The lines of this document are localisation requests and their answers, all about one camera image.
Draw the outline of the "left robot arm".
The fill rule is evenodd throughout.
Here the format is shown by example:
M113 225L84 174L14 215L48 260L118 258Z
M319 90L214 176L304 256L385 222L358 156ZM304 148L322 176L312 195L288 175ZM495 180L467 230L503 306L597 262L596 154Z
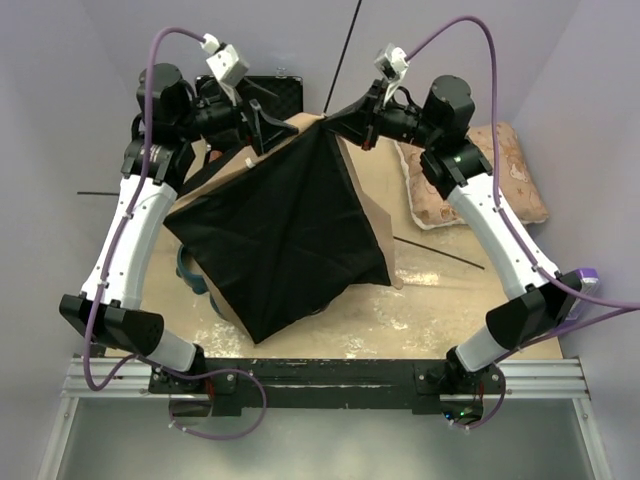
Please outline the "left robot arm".
M139 81L141 113L132 123L114 218L90 276L78 294L62 297L59 312L88 345L145 357L171 369L183 391L196 392L207 380L196 346L166 329L161 315L140 308L160 228L195 159L192 144L233 131L263 155L298 130L234 91L197 96L172 64L143 71Z

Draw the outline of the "beige and black pet tent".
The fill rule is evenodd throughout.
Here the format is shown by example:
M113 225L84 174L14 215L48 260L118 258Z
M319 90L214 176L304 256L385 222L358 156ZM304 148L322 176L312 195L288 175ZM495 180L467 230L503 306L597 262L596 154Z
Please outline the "beige and black pet tent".
M400 287L392 222L367 195L325 118L271 152L235 148L192 175L165 224L200 268L222 317L261 343L348 287Z

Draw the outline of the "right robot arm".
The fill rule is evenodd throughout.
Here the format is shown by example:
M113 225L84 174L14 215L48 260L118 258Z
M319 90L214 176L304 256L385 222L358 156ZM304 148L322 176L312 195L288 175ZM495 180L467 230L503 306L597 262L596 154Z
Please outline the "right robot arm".
M581 280L575 272L560 272L494 189L497 166L467 135L475 104L463 79L436 78L422 107L387 100L387 90L385 81L374 81L363 97L324 125L364 150L379 137L420 148L427 181L472 229L496 269L506 303L490 310L485 327L447 355L446 382L466 393L480 382L481 369L559 327Z

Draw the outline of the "black tent pole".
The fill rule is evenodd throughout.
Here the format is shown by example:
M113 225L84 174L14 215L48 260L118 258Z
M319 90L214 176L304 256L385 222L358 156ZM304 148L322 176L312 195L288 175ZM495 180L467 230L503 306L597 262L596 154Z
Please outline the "black tent pole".
M414 241L411 241L411 240L408 240L408 239L404 239L404 238L401 238L401 237L398 237L398 236L393 236L393 239L395 241L398 241L398 242L401 242L401 243L404 243L404 244L407 244L407 245L411 245L413 247L417 247L417 248L420 248L422 250L426 250L426 251L429 251L431 253L434 253L434 254L437 254L437 255L452 259L454 261L463 263L465 265L468 265L468 266L471 266L471 267L474 267L474 268L477 268L477 269L480 269L480 270L486 270L486 268L483 265L480 265L480 264L478 264L476 262L473 262L471 260L465 259L463 257L457 256L457 255L454 255L454 254L451 254L451 253L448 253L448 252L445 252L443 250L439 250L439 249L436 249L436 248L433 248L433 247L430 247L430 246L427 246L427 245L423 245L421 243L417 243L417 242L414 242Z
M328 93L327 93L327 96L326 96L326 99L325 99L325 102L324 102L324 106L323 106L323 109L322 109L323 115L326 115L328 113L328 111L329 111L331 100L332 100L334 92L335 92L336 84L337 84L337 81L338 81L338 78L339 78L343 63L344 63L344 59L345 59L346 53L348 51L348 48L349 48L349 45L350 45L350 42L351 42L351 38L352 38L353 31L354 31L356 22L358 20L359 14L360 14L360 10L362 8L362 3L363 3L362 0L357 0L356 3L355 3L354 11L353 11L353 14L351 16L351 20L350 20L350 23L349 23L349 26L348 26L348 29L347 29L347 32L346 32L342 47L341 47L341 51L340 51L340 54L339 54L339 57L338 57L336 68L334 70L334 73L333 73L333 76L332 76L332 79L331 79L331 84L330 84L330 87L329 87L329 90L328 90Z

